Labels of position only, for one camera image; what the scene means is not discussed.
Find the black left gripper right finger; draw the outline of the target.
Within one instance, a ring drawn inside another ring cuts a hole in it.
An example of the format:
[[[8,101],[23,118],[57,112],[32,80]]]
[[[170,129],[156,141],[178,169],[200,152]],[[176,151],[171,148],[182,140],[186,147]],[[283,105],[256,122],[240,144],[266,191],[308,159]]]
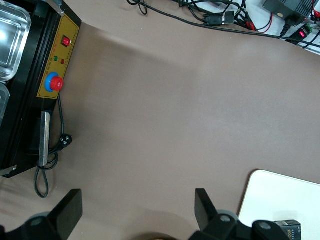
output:
[[[228,210],[217,210],[203,188],[195,190],[194,214],[199,230],[191,240],[250,240],[252,230]]]

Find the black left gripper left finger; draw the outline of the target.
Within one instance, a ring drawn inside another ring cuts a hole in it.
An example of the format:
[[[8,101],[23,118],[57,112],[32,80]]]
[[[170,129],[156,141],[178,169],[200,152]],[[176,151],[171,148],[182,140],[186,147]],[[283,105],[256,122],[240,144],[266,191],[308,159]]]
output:
[[[72,189],[50,212],[36,214],[20,227],[6,231],[2,240],[67,240],[83,216],[81,189]]]

